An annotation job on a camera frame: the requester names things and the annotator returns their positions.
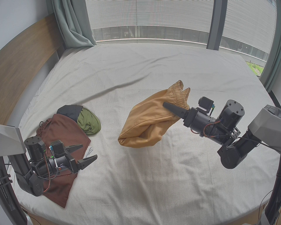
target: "white bed sheet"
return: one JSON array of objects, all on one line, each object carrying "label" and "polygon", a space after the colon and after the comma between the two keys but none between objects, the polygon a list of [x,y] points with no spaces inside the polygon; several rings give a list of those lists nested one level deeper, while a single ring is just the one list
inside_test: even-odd
[{"label": "white bed sheet", "polygon": [[79,172],[65,209],[24,192],[15,180],[20,204],[57,224],[226,224],[257,209],[275,181],[279,154],[271,149],[259,146],[228,170],[220,145],[191,133],[182,120],[153,147],[119,145],[131,108],[178,80],[191,87],[190,106],[202,96],[214,100],[215,117],[228,99],[241,103],[242,133],[261,108],[273,105],[237,55],[167,44],[70,49],[31,101],[20,130],[26,139],[61,106],[84,105],[102,124],[90,136],[90,155],[98,159]]}]

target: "building exterior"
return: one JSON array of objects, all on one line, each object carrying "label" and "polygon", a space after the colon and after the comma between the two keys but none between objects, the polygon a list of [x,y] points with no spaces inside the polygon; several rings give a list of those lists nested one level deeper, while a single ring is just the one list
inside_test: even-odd
[{"label": "building exterior", "polygon": [[[86,3],[98,44],[207,46],[213,0],[86,0]],[[275,25],[275,0],[228,0],[219,50],[264,66]]]}]

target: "gray-green curtain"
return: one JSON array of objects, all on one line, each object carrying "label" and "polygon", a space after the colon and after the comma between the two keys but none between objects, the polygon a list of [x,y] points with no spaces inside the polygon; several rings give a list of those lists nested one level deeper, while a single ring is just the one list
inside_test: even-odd
[{"label": "gray-green curtain", "polygon": [[94,46],[85,0],[52,0],[60,33],[67,48]]},{"label": "gray-green curtain", "polygon": [[276,29],[271,51],[260,76],[260,81],[270,92],[272,86],[281,73],[281,0],[276,0]]}]

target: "bed frame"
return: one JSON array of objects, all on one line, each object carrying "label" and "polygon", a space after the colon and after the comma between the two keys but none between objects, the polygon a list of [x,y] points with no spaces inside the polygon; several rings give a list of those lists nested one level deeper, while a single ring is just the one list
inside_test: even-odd
[{"label": "bed frame", "polygon": [[0,50],[0,124],[6,125],[24,89],[55,51],[64,52],[51,14],[26,28]]}]

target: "grass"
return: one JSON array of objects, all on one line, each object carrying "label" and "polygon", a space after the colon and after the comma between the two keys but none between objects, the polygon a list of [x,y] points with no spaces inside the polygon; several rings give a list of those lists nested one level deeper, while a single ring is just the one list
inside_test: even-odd
[{"label": "grass", "polygon": [[262,73],[262,71],[263,71],[263,67],[260,67],[259,65],[257,65],[257,64],[255,64],[255,63],[251,63],[251,62],[246,62],[247,64],[248,64],[248,66],[251,68],[251,70],[256,74],[256,75],[258,75],[257,74],[257,72],[254,70],[254,68],[255,69],[257,69],[260,73]]}]

